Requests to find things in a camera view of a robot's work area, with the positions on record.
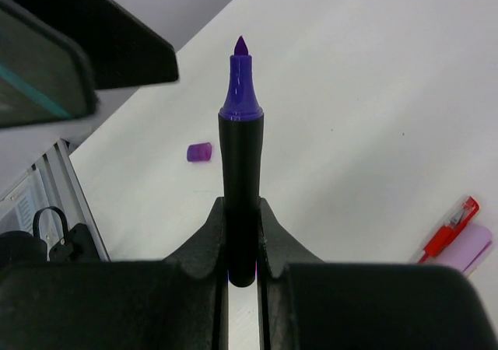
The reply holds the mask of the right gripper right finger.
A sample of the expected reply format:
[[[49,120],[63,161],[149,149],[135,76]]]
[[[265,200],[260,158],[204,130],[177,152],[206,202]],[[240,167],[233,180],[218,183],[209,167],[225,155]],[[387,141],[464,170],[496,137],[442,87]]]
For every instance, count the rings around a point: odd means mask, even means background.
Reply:
[[[266,200],[258,225],[263,349],[495,349],[468,279],[453,268],[331,263],[278,222]]]

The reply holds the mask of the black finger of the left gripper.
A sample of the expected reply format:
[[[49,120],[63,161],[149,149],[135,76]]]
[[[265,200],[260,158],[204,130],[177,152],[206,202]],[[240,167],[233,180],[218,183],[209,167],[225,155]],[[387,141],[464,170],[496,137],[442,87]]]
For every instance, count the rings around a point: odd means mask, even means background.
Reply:
[[[114,0],[13,1],[85,51],[97,89],[179,79],[174,47]]]

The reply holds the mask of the black purple-tip marker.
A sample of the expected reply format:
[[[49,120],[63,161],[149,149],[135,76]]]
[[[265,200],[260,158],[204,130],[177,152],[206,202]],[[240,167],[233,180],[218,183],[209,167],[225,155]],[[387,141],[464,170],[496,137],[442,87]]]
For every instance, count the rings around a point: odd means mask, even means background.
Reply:
[[[233,285],[247,287],[256,271],[264,111],[255,94],[252,57],[243,37],[230,56],[229,85],[218,121],[228,275]]]

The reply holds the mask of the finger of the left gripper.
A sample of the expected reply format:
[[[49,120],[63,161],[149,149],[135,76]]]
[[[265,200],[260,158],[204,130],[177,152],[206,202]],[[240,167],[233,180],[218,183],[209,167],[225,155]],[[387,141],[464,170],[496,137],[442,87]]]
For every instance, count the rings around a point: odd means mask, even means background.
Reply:
[[[1,0],[1,127],[80,120],[97,104],[82,48],[13,0]]]

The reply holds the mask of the red gel pen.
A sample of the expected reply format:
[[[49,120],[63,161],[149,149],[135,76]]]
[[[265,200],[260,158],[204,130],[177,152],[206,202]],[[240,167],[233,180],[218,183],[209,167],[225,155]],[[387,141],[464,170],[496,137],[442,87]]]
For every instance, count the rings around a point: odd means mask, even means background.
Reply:
[[[416,255],[415,262],[423,264],[439,256],[474,219],[479,209],[479,203],[472,196],[462,200]]]

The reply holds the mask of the purple marker cap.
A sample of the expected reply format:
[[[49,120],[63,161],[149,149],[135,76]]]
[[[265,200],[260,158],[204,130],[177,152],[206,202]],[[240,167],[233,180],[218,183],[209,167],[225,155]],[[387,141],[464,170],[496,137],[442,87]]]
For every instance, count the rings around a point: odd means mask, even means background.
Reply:
[[[208,162],[212,157],[212,144],[203,142],[188,146],[187,161],[189,163]]]

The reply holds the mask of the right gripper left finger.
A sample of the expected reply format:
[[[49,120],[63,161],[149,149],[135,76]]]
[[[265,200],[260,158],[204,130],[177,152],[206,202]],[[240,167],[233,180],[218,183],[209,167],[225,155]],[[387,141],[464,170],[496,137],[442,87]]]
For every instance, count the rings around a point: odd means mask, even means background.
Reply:
[[[161,261],[24,262],[1,274],[3,349],[225,349],[223,201]]]

